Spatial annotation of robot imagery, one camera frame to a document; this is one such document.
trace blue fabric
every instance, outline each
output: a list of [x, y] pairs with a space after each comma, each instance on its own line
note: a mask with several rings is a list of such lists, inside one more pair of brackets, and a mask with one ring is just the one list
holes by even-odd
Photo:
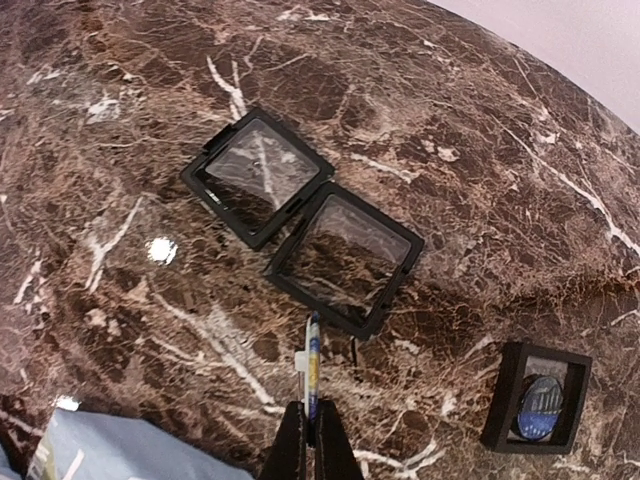
[[253, 480], [143, 420], [58, 409], [27, 478], [69, 472], [74, 480]]
[[9, 459], [7, 454], [0, 446], [0, 480], [20, 480], [17, 473], [9, 467]]

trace brown marble surface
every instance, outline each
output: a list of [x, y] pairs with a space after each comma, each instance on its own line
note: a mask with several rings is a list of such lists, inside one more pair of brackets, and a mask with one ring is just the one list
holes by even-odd
[[[273, 247], [250, 251], [178, 173], [261, 105], [426, 239], [357, 367], [324, 330], [324, 393], [369, 478], [640, 475], [640, 139], [568, 80], [416, 0], [1, 7], [0, 424], [18, 458], [70, 395], [259, 470], [307, 312], [262, 278]], [[500, 347], [526, 338], [595, 358], [570, 456], [478, 442]]]

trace white wall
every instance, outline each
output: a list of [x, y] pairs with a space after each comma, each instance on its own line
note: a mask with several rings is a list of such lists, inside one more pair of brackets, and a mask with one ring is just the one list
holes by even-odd
[[640, 0], [429, 0], [564, 74], [640, 133]]

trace black frame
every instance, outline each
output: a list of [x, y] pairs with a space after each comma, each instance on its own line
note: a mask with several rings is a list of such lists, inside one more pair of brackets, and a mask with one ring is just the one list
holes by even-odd
[[[225, 207], [211, 191], [197, 177], [200, 170], [206, 168], [209, 163], [214, 162], [216, 157], [222, 154], [225, 148], [231, 143], [234, 137], [253, 120], [260, 120], [268, 127], [272, 128], [278, 135], [289, 142], [301, 154], [306, 156], [318, 167], [316, 175], [309, 180], [293, 197], [291, 197], [282, 207], [276, 210], [271, 218], [264, 223], [258, 231], [252, 233], [249, 228], [238, 218], [229, 208]], [[233, 125], [227, 125], [220, 133], [209, 140], [203, 147], [202, 152], [191, 162], [181, 173], [182, 181], [200, 199], [218, 215], [233, 232], [253, 250], [260, 250], [299, 209], [304, 205], [311, 195], [334, 174], [333, 165], [327, 162], [322, 156], [310, 148], [305, 142], [298, 138], [292, 131], [288, 130], [281, 123], [269, 116], [260, 108], [253, 108], [248, 114], [242, 117]]]
[[[363, 319], [364, 322], [362, 327], [356, 326], [347, 317], [341, 315], [329, 305], [326, 305], [316, 299], [313, 295], [308, 294], [287, 277], [280, 275], [282, 266], [300, 245], [309, 226], [312, 224], [316, 215], [330, 195], [336, 195], [354, 206], [356, 209], [389, 228], [400, 237], [408, 240], [410, 243], [407, 256], [396, 267], [384, 290], [378, 295], [371, 311], [367, 317]], [[291, 235], [284, 241], [274, 257], [271, 259], [271, 262], [265, 270], [265, 277], [276, 287], [284, 290], [299, 302], [320, 313], [321, 317], [329, 323], [342, 328], [344, 331], [350, 335], [354, 335], [360, 340], [367, 340], [371, 335], [377, 333], [382, 327], [382, 323], [391, 307], [393, 296], [400, 286], [400, 283], [409, 274], [411, 268], [418, 260], [423, 246], [424, 240], [414, 232], [400, 225], [391, 217], [385, 215], [373, 205], [367, 203], [348, 190], [345, 190], [333, 182], [328, 182], [320, 187], [312, 201], [303, 210], [302, 220], [296, 225]]]
[[[527, 359], [538, 357], [567, 364], [564, 404], [558, 423], [548, 442], [509, 439], [522, 393]], [[502, 363], [487, 423], [480, 441], [499, 453], [566, 455], [571, 452], [587, 395], [592, 359], [584, 355], [520, 342], [508, 342], [502, 350]]]

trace blue coin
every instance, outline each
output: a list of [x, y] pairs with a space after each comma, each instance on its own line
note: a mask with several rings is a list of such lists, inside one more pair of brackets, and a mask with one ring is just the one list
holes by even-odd
[[562, 385], [549, 376], [533, 377], [530, 381], [532, 383], [522, 397], [516, 426], [522, 438], [537, 441], [552, 433], [558, 423], [562, 410]]

